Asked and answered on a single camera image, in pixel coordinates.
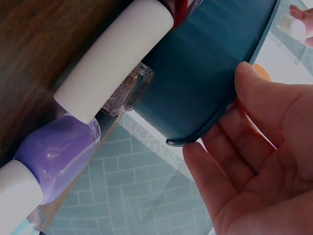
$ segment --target white cap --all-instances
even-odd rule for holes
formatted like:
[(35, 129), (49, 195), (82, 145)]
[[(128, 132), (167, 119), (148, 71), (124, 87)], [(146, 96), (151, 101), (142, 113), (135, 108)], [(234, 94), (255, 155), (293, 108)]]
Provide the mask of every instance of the white cap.
[(281, 21), (277, 26), (282, 31), (302, 43), (307, 39), (307, 29), (305, 24), (291, 15), (281, 14)]
[(54, 95), (89, 123), (128, 74), (171, 30), (174, 19), (157, 0), (135, 0), (100, 36)]
[(34, 175), (16, 160), (0, 168), (0, 234), (8, 235), (43, 201)]

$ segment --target purple nail polish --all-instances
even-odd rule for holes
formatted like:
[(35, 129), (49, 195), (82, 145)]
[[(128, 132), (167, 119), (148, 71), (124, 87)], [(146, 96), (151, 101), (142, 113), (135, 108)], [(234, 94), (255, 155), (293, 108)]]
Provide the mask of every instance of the purple nail polish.
[(42, 188), (42, 204), (52, 202), (86, 167), (100, 140), (94, 118), (86, 125), (69, 114), (29, 134), (14, 159), (24, 164)]

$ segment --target red object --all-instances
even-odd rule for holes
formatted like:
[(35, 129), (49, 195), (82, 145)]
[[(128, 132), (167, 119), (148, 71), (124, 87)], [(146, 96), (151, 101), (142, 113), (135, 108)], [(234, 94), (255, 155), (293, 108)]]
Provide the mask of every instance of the red object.
[(180, 26), (184, 20), (201, 4), (203, 0), (159, 0), (172, 13), (174, 28)]

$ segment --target teal plastic container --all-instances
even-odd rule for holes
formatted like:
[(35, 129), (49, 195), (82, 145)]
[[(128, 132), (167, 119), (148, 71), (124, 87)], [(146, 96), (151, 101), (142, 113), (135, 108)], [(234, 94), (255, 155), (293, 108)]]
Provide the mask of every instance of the teal plastic container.
[(182, 146), (204, 135), (236, 96), (234, 71), (254, 63), (280, 0), (204, 0), (143, 60), (156, 72), (136, 111)]

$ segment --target wooden surface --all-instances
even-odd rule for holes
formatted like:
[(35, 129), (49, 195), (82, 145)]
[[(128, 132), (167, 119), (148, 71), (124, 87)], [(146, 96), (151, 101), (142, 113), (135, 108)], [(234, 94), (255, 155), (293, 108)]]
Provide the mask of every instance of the wooden surface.
[(60, 112), (53, 87), (124, 0), (0, 0), (0, 166)]

